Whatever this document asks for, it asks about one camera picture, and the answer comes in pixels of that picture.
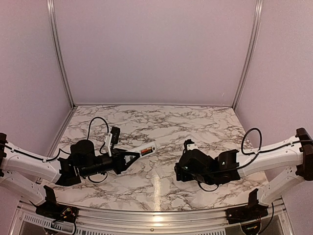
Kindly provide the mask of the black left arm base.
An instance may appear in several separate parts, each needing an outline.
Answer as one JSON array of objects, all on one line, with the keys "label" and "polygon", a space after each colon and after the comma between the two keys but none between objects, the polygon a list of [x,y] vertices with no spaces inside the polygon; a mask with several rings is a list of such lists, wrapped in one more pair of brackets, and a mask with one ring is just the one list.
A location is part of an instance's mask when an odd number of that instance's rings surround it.
[{"label": "black left arm base", "polygon": [[45,201],[36,206],[36,213],[54,219],[54,221],[66,221],[74,223],[77,218],[78,208],[59,204],[56,201],[54,190],[48,186],[45,189]]}]

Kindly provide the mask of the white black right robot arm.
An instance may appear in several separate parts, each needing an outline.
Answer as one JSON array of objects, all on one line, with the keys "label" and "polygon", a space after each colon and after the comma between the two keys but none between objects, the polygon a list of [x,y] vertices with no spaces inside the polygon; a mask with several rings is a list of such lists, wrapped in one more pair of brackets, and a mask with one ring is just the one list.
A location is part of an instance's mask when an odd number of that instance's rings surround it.
[{"label": "white black right robot arm", "polygon": [[177,181],[197,181],[198,184],[223,185],[248,175],[283,167],[284,171],[267,185],[250,193],[242,215],[253,219],[276,198],[303,181],[313,179],[313,140],[305,128],[276,144],[248,151],[228,150],[216,158],[201,152],[191,141],[184,142],[183,154],[174,170]]}]

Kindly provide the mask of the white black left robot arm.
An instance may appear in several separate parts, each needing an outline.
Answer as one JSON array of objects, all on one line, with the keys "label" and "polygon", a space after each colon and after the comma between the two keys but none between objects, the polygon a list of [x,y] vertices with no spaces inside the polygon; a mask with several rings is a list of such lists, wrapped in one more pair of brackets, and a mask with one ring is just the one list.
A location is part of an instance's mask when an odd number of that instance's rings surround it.
[{"label": "white black left robot arm", "polygon": [[19,149],[0,135],[0,185],[28,199],[50,217],[57,218],[62,207],[53,199],[54,191],[36,185],[26,178],[33,175],[58,186],[72,186],[81,183],[82,178],[114,171],[116,174],[127,170],[141,154],[139,150],[113,149],[110,154],[96,156],[93,143],[79,141],[71,146],[70,155],[52,159]]}]

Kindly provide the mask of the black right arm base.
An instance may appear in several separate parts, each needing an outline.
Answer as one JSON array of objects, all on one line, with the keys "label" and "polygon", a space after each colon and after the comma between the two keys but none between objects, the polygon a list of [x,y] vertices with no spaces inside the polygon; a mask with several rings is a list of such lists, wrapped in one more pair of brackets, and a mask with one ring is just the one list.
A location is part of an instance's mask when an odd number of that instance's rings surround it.
[{"label": "black right arm base", "polygon": [[249,193],[247,205],[229,208],[225,211],[229,224],[260,219],[268,215],[268,206],[262,206],[259,204],[257,192],[258,189],[255,189]]}]

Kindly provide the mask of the white remote control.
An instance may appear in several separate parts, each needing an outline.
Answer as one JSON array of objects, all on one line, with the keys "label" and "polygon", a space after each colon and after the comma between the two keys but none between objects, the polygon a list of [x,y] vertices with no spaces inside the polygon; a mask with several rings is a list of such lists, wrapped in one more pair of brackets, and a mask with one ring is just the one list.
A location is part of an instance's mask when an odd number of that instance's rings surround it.
[{"label": "white remote control", "polygon": [[131,152],[135,152],[139,154],[140,158],[151,156],[157,152],[157,145],[154,141],[143,144],[136,148],[130,150]]}]

